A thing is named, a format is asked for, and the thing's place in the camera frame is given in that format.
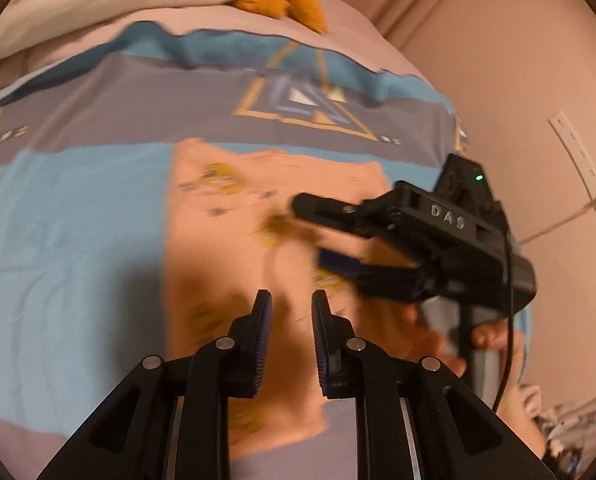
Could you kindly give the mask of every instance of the finger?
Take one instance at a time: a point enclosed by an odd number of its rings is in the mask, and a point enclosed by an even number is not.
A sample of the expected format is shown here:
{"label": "finger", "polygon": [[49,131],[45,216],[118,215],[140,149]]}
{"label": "finger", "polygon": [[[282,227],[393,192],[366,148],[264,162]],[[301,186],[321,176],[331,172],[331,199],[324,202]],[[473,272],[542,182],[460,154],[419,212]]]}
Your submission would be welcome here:
{"label": "finger", "polygon": [[507,320],[480,325],[473,329],[471,341],[476,348],[482,350],[502,350],[506,347]]}
{"label": "finger", "polygon": [[466,371],[466,361],[461,357],[444,356],[440,361],[458,377],[462,377]]}
{"label": "finger", "polygon": [[415,347],[420,354],[419,357],[423,355],[440,357],[446,354],[447,338],[437,332],[424,330],[419,333]]}
{"label": "finger", "polygon": [[[506,365],[508,320],[500,319],[475,328],[472,332],[472,342],[476,348],[500,351],[500,372]],[[520,330],[513,332],[513,360],[511,362],[510,384],[517,384],[522,374],[524,364],[524,333]]]}
{"label": "finger", "polygon": [[402,319],[409,324],[416,324],[419,318],[417,306],[409,304],[402,310]]}

